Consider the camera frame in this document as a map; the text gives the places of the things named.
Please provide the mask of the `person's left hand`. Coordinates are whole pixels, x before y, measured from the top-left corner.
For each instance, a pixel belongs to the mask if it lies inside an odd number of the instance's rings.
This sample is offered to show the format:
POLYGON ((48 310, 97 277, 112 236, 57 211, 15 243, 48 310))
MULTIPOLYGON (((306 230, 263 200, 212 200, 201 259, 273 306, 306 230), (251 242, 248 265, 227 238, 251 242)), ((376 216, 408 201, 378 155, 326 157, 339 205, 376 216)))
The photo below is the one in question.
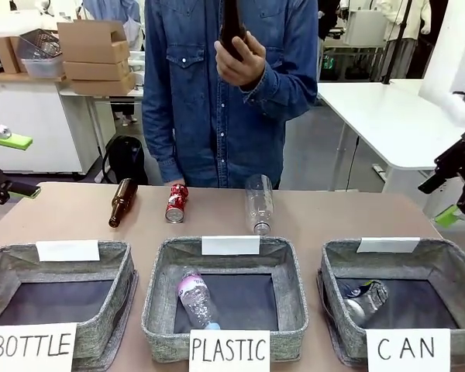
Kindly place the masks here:
POLYGON ((233 57, 218 40, 214 42, 217 72, 230 85, 244 91, 253 90, 264 74, 266 49, 250 31, 244 40, 235 36, 232 45, 242 60, 233 57))

